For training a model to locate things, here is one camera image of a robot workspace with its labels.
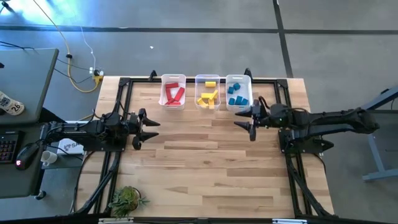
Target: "concrete floor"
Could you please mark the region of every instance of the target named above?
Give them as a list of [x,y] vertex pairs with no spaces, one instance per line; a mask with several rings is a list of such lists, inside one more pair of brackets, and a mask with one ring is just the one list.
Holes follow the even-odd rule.
[[[276,29],[272,0],[37,0],[58,25],[93,27],[184,27]],[[15,13],[3,9],[1,26],[50,25],[32,1],[11,1]],[[279,0],[285,29],[398,29],[396,1]],[[64,32],[73,63],[91,67],[93,59],[81,32]],[[241,73],[255,77],[286,77],[278,34],[86,32],[97,67],[106,75]],[[58,32],[0,31],[0,39],[29,47],[56,47],[65,60]],[[398,85],[397,35],[286,35],[293,75],[304,78],[313,112],[361,106],[385,88]],[[66,72],[66,66],[57,63]],[[88,72],[74,68],[76,80]],[[92,82],[80,85],[93,87]],[[63,119],[79,119],[95,107],[98,90],[83,94],[67,78],[54,73],[45,107]],[[62,100],[62,107],[56,102]],[[325,153],[328,185],[337,215],[398,223],[398,178],[364,183],[376,171],[366,137],[334,134],[335,147]],[[389,161],[398,152],[384,155]],[[0,200],[0,220],[67,214],[77,169],[46,171],[47,196]]]

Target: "succulent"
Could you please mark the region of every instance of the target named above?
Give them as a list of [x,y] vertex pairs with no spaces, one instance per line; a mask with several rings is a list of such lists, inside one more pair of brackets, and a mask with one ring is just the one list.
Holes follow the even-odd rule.
[[146,205],[148,202],[149,200],[145,197],[141,198],[141,194],[137,189],[126,186],[115,191],[113,201],[108,206],[113,209],[113,213],[117,218],[122,218],[129,215],[139,205]]

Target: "white cup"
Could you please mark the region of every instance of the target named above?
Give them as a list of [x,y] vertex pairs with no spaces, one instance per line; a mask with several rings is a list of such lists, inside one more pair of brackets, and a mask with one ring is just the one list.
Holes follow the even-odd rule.
[[57,161],[57,157],[58,156],[54,152],[44,151],[42,153],[42,158],[40,159],[40,161],[43,162],[43,166],[48,166],[51,163]]

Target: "wooden tabletop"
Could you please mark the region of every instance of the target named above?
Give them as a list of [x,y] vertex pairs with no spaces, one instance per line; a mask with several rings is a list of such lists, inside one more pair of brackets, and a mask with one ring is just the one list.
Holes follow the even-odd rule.
[[[113,109],[119,78],[104,78],[97,114]],[[292,106],[309,110],[303,79],[288,79],[288,84]],[[275,103],[272,85],[255,84],[252,90],[253,97],[261,95],[269,105]],[[116,187],[131,185],[150,200],[130,216],[294,217],[277,129],[258,129],[257,141],[250,142],[248,133],[233,124],[245,118],[226,110],[225,97],[221,97],[219,111],[203,113],[195,108],[194,95],[195,84],[187,83],[185,109],[165,111],[158,104],[160,83],[134,84],[129,111],[145,108],[148,118],[161,126],[144,128],[159,135],[143,143],[140,151],[132,148],[130,136],[122,153]],[[224,84],[221,96],[225,96]],[[103,157],[103,152],[94,153],[83,169],[78,208],[98,185]],[[303,154],[303,164],[308,187],[333,213],[322,163],[314,155]],[[103,196],[101,211],[106,206],[108,187]],[[304,211],[301,196],[299,200]]]

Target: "plastic bin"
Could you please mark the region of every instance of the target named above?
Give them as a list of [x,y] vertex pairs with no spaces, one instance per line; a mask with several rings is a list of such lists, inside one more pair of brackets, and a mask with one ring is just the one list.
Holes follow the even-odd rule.
[[167,95],[166,95],[166,84],[168,83],[178,83],[178,88],[171,88],[172,97],[174,97],[180,87],[185,88],[187,78],[185,75],[182,74],[164,74],[162,75],[162,88],[160,90],[160,100],[159,104],[162,105],[163,109],[165,110],[183,110],[185,107],[185,91],[181,96],[180,103],[181,105],[166,105],[168,102]]
[[[206,81],[216,82],[216,87],[206,87]],[[214,109],[210,109],[209,106],[202,106],[198,104],[198,99],[201,98],[202,93],[214,93],[215,90],[218,90],[218,93],[217,98],[214,99]],[[195,77],[195,105],[199,110],[218,110],[221,105],[219,75],[197,75]]]
[[[228,88],[235,83],[241,85],[240,89],[234,90],[233,94],[228,93]],[[240,112],[250,109],[253,104],[253,94],[251,88],[251,79],[248,75],[227,75],[225,78],[225,94],[226,94],[226,109],[229,111]],[[236,100],[237,96],[242,96],[248,100],[248,104],[244,106],[229,105],[229,99],[232,97]]]

